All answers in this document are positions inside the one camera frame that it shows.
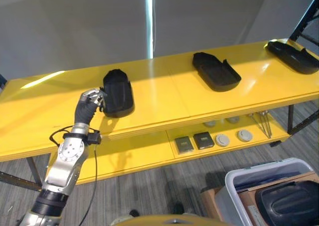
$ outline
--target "gray round disc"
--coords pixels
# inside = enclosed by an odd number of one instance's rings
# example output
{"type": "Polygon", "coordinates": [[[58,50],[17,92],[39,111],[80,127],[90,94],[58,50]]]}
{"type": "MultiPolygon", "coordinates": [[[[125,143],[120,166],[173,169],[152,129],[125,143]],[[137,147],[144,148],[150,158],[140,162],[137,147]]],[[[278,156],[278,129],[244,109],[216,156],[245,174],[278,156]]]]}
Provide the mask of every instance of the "gray round disc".
{"type": "Polygon", "coordinates": [[[238,131],[237,137],[243,142],[249,142],[253,139],[253,135],[248,130],[238,131]]]}
{"type": "Polygon", "coordinates": [[[226,147],[227,145],[229,145],[229,138],[227,137],[227,135],[219,134],[216,135],[215,142],[221,147],[226,147]]]}
{"type": "Polygon", "coordinates": [[[204,122],[204,125],[207,127],[214,127],[216,125],[216,121],[215,120],[207,121],[207,122],[204,122]]]}
{"type": "Polygon", "coordinates": [[[230,117],[230,118],[226,118],[226,120],[229,122],[229,123],[232,123],[232,124],[235,124],[239,121],[239,116],[235,116],[235,117],[230,117]]]}

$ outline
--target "yellow table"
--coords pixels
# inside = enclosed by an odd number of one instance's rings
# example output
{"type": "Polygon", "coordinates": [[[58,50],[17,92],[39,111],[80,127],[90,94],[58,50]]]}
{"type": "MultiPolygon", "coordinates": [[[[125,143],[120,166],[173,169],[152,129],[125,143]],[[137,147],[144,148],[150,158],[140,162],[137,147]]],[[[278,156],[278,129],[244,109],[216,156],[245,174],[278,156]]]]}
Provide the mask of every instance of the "yellow table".
{"type": "MultiPolygon", "coordinates": [[[[105,74],[115,68],[126,72],[132,83],[135,110],[120,119],[96,113],[91,127],[100,129],[99,179],[164,164],[285,140],[289,135],[271,119],[268,139],[245,114],[316,99],[319,72],[295,72],[263,47],[266,42],[205,50],[241,75],[239,85],[227,92],[212,91],[191,64],[194,52],[60,72],[39,84],[25,85],[46,75],[11,80],[0,94],[0,161],[56,151],[49,135],[73,124],[74,110],[82,92],[102,85],[105,74]],[[239,116],[239,124],[219,120],[214,128],[202,122],[239,116]],[[239,142],[233,136],[250,128],[254,139],[239,142]],[[232,135],[228,147],[179,155],[174,138],[210,131],[232,135]]],[[[94,179],[92,154],[84,163],[78,183],[94,179]]]]}

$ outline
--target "white wall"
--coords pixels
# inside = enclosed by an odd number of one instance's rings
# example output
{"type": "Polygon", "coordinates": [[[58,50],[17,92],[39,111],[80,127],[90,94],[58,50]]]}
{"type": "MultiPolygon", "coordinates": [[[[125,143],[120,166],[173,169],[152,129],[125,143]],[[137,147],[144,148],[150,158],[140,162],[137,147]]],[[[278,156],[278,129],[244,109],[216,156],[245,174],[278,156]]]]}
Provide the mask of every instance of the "white wall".
{"type": "MultiPolygon", "coordinates": [[[[154,55],[288,37],[311,1],[155,0],[154,55]]],[[[0,19],[7,79],[147,57],[145,0],[0,0],[0,19]]]]}

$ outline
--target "white storage bin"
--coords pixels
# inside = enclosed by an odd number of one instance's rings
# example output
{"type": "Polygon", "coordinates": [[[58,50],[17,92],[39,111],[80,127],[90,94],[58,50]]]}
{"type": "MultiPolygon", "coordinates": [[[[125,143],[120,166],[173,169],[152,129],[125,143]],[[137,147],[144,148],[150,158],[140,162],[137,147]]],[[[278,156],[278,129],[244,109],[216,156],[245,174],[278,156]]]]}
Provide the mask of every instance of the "white storage bin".
{"type": "Polygon", "coordinates": [[[217,207],[227,223],[253,226],[236,192],[236,186],[246,182],[262,182],[279,174],[297,172],[298,175],[309,171],[313,171],[312,167],[297,158],[230,171],[225,177],[225,186],[215,196],[217,207]]]}

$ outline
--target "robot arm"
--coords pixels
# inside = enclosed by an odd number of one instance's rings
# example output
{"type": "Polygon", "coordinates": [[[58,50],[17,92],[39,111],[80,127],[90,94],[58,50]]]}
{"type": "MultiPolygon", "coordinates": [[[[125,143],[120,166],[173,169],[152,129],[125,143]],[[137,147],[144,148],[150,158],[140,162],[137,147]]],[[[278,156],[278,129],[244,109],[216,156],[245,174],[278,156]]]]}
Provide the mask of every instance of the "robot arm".
{"type": "Polygon", "coordinates": [[[64,134],[58,156],[49,171],[42,190],[18,226],[57,226],[62,211],[88,156],[87,146],[101,142],[100,134],[89,133],[89,124],[97,107],[103,107],[103,92],[93,89],[84,92],[76,106],[74,126],[64,134]]]}

